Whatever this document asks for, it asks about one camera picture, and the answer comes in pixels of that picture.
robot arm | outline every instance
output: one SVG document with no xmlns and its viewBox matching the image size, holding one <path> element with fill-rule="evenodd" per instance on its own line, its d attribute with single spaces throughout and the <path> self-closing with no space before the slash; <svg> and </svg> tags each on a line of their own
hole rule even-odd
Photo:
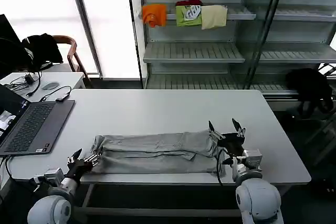
<svg viewBox="0 0 336 224">
<path fill-rule="evenodd" d="M 281 197 L 278 189 L 260 178 L 250 178 L 236 189 L 236 200 L 244 224 L 257 221 L 283 223 L 280 210 Z"/>
<path fill-rule="evenodd" d="M 28 213 L 28 224 L 66 224 L 71 216 L 71 203 L 80 179 L 86 172 L 97 165 L 99 154 L 92 154 L 85 159 L 78 159 L 81 149 L 68 158 L 69 172 L 64 176 L 62 170 L 51 169 L 43 176 L 34 180 L 39 184 L 41 180 L 53 184 L 49 196 L 37 201 Z"/>
<path fill-rule="evenodd" d="M 218 147 L 226 149 L 229 158 L 222 164 L 233 169 L 233 180 L 237 185 L 236 201 L 244 224 L 258 222 L 283 224 L 280 210 L 281 197 L 278 189 L 262 179 L 259 150 L 245 150 L 246 129 L 232 119 L 237 133 L 219 134 L 209 122 L 209 131 L 217 139 Z"/>
</svg>

gray pants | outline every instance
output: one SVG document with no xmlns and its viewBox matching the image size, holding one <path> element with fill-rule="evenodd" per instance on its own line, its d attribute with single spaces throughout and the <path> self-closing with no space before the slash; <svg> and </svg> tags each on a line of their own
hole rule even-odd
<svg viewBox="0 0 336 224">
<path fill-rule="evenodd" d="M 218 147 L 209 131 L 144 136 L 96 136 L 92 153 L 102 152 L 94 173 L 214 173 Z"/>
</svg>

laptop keyboard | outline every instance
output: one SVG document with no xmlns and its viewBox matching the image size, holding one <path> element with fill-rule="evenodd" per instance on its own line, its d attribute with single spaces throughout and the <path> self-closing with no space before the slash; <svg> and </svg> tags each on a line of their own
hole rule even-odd
<svg viewBox="0 0 336 224">
<path fill-rule="evenodd" d="M 28 150 L 37 132 L 42 127 L 42 124 L 54 106 L 55 103 L 46 103 L 30 110 L 24 124 L 13 137 L 5 152 L 24 152 Z"/>
</svg>

yellow cloth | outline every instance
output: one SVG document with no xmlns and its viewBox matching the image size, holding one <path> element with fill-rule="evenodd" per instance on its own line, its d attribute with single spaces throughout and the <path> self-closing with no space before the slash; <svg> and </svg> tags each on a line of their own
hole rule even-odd
<svg viewBox="0 0 336 224">
<path fill-rule="evenodd" d="M 202 30 L 226 26 L 227 8 L 222 5 L 202 6 Z"/>
</svg>

metal shelf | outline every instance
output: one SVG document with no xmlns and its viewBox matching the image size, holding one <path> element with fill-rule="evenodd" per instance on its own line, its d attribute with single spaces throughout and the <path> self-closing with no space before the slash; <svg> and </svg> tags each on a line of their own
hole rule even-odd
<svg viewBox="0 0 336 224">
<path fill-rule="evenodd" d="M 319 43 L 269 42 L 263 48 L 259 63 L 336 63 L 336 51 Z"/>
<path fill-rule="evenodd" d="M 281 81 L 256 81 L 250 89 L 259 90 L 262 94 L 267 95 L 293 95 L 297 94 L 295 90 L 289 90 L 285 82 Z"/>
<path fill-rule="evenodd" d="M 245 6 L 241 5 L 226 5 L 227 20 L 254 20 L 256 14 L 251 13 Z M 167 20 L 176 20 L 176 8 L 175 5 L 167 5 Z"/>
<path fill-rule="evenodd" d="M 336 22 L 336 8 L 326 6 L 281 5 L 274 20 Z"/>
<path fill-rule="evenodd" d="M 234 43 L 148 43 L 146 63 L 243 63 Z"/>
<path fill-rule="evenodd" d="M 237 85 L 227 74 L 151 74 L 146 89 L 237 89 Z"/>
</svg>

